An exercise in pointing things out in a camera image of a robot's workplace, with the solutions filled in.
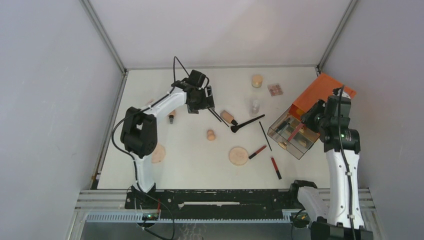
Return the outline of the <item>black concealer stick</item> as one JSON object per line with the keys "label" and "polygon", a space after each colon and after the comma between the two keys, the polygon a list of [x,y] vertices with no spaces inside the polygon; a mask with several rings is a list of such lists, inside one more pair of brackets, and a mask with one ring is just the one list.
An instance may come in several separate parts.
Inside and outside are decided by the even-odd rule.
{"label": "black concealer stick", "polygon": [[282,123],[280,125],[277,126],[276,128],[276,132],[278,133],[279,131],[281,131],[287,124],[289,124],[291,121],[291,118],[288,117],[285,120],[282,121]]}

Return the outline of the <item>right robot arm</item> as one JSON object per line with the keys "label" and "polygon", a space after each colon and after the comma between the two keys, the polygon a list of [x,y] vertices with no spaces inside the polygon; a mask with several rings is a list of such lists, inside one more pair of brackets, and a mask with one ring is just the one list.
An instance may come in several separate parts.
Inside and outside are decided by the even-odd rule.
{"label": "right robot arm", "polygon": [[308,214],[312,240],[374,238],[361,214],[358,190],[361,145],[359,132],[349,128],[350,109],[349,97],[332,95],[317,101],[301,116],[308,129],[319,133],[330,179],[329,204],[311,181],[295,180],[290,186],[289,203]]}

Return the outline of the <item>beige foundation tube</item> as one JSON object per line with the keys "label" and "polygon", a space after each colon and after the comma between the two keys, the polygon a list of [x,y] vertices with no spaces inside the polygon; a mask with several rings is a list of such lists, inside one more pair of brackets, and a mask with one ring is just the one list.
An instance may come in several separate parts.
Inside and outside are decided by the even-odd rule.
{"label": "beige foundation tube", "polygon": [[235,120],[235,118],[234,118],[234,116],[233,115],[231,115],[229,112],[227,112],[226,110],[223,110],[221,113],[220,113],[220,117],[225,121],[225,122],[227,122],[228,124],[231,124],[231,125],[234,125],[234,126],[237,126],[238,125],[238,122]]}

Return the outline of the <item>round powder puff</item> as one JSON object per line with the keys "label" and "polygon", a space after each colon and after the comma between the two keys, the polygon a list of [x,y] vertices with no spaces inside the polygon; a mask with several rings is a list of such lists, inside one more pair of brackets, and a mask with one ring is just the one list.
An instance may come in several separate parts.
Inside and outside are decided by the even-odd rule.
{"label": "round powder puff", "polygon": [[249,155],[245,148],[237,146],[229,151],[228,159],[235,166],[243,166],[248,162]]}
{"label": "round powder puff", "polygon": [[163,145],[161,144],[157,144],[156,148],[154,149],[154,151],[152,152],[151,155],[151,162],[153,164],[157,164],[162,162],[165,159],[166,156],[166,149]]}

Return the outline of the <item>clear small bottle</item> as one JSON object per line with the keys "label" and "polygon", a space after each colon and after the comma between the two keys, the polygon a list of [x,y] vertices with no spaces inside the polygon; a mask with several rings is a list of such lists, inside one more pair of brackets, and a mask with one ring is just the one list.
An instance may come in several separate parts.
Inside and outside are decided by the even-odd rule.
{"label": "clear small bottle", "polygon": [[260,110],[260,105],[261,104],[260,104],[260,101],[258,99],[255,99],[251,102],[249,114],[252,118],[254,118],[258,115],[259,110]]}

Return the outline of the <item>red lipstick pencil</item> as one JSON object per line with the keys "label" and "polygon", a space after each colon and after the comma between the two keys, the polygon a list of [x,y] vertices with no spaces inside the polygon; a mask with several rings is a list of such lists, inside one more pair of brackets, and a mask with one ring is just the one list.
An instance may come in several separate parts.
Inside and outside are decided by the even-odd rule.
{"label": "red lipstick pencil", "polygon": [[277,165],[277,163],[276,163],[276,161],[275,161],[275,158],[272,156],[270,159],[271,159],[271,162],[272,162],[273,168],[274,168],[274,170],[275,170],[275,173],[276,173],[276,175],[277,175],[277,178],[278,178],[279,180],[281,180],[281,179],[282,179],[282,176],[281,176],[280,170],[279,170],[279,168],[278,168],[278,165]]}

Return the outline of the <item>thin black eyeliner pencil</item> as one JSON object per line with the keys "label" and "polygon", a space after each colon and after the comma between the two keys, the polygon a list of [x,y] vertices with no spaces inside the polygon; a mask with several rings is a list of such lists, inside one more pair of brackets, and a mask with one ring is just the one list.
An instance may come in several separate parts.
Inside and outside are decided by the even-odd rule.
{"label": "thin black eyeliner pencil", "polygon": [[268,147],[269,147],[269,150],[272,152],[273,150],[272,150],[271,144],[270,144],[270,142],[269,142],[268,136],[267,136],[267,134],[266,134],[266,132],[265,132],[265,129],[264,129],[264,127],[263,127],[263,125],[262,125],[262,122],[261,122],[261,121],[259,121],[259,125],[260,125],[260,128],[261,128],[261,130],[262,130],[262,133],[263,133],[263,135],[264,135],[264,138],[265,138],[265,140],[266,140],[266,143],[267,143],[267,145],[268,145]]}

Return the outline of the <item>long black makeup pencil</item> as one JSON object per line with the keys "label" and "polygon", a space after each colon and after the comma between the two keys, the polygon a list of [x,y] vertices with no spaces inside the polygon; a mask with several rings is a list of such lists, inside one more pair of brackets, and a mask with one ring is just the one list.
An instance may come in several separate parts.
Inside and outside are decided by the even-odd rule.
{"label": "long black makeup pencil", "polygon": [[212,109],[208,108],[208,110],[219,122],[222,123],[222,120],[220,119],[220,117],[216,115],[216,113]]}

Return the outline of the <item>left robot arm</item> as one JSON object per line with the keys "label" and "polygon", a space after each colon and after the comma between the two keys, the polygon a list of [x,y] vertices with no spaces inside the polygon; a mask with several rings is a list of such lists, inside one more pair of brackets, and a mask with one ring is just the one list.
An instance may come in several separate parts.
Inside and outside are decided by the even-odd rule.
{"label": "left robot arm", "polygon": [[214,108],[210,79],[205,74],[192,70],[188,77],[175,80],[156,102],[142,108],[128,108],[121,122],[120,142],[124,153],[133,160],[134,188],[140,191],[136,200],[145,209],[153,207],[157,200],[151,190],[155,187],[152,157],[158,144],[158,123],[181,106],[186,106],[190,114]]}

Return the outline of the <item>black powder brush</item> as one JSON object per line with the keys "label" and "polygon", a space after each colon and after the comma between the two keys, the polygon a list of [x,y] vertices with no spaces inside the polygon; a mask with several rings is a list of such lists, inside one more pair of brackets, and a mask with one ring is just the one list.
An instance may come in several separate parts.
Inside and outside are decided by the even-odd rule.
{"label": "black powder brush", "polygon": [[244,123],[233,125],[233,126],[230,127],[230,130],[233,133],[236,133],[239,129],[241,129],[241,128],[243,128],[243,127],[245,127],[245,126],[247,126],[247,125],[249,125],[249,124],[251,124],[251,123],[253,123],[253,122],[255,122],[255,121],[257,121],[257,120],[259,120],[259,119],[261,119],[263,117],[265,117],[265,116],[266,116],[265,114],[262,114],[260,116],[255,117],[255,118],[252,118],[252,119],[250,119],[250,120],[248,120],[248,121],[246,121]]}

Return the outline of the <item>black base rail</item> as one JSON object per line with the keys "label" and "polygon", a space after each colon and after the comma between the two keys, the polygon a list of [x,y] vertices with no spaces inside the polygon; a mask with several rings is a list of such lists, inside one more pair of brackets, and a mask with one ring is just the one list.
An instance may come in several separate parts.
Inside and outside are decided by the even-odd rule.
{"label": "black base rail", "polygon": [[303,206],[284,189],[154,189],[127,190],[126,210],[153,210],[164,220],[282,220]]}

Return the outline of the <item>round powder puff centre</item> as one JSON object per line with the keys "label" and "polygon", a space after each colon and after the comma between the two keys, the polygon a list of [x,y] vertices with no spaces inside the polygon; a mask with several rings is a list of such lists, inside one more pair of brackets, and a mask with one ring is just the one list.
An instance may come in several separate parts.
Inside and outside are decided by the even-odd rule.
{"label": "round powder puff centre", "polygon": [[249,155],[245,148],[237,146],[229,151],[228,159],[235,166],[243,166],[248,162]]}

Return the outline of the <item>pink red makeup pencil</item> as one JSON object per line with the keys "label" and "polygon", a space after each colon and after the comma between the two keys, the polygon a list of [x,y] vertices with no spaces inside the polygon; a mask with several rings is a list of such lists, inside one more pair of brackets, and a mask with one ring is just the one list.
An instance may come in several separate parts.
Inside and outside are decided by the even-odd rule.
{"label": "pink red makeup pencil", "polygon": [[296,128],[292,131],[292,133],[290,134],[289,138],[287,139],[287,142],[289,143],[294,136],[302,129],[302,127],[304,126],[304,124],[302,122],[300,122]]}

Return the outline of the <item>orange clear drawer organizer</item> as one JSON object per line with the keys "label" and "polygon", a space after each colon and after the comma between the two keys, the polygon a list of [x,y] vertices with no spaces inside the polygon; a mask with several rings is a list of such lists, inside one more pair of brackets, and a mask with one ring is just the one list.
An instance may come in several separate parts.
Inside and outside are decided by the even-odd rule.
{"label": "orange clear drawer organizer", "polygon": [[322,74],[269,127],[267,134],[298,160],[321,141],[328,156],[357,163],[360,136],[349,127],[356,95],[352,88]]}

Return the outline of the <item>clear blush palette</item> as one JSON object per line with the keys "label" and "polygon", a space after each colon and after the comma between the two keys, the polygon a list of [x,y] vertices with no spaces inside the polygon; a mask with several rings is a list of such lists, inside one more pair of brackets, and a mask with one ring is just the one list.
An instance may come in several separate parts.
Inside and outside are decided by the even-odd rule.
{"label": "clear blush palette", "polygon": [[269,84],[267,88],[272,97],[279,96],[284,93],[279,83]]}

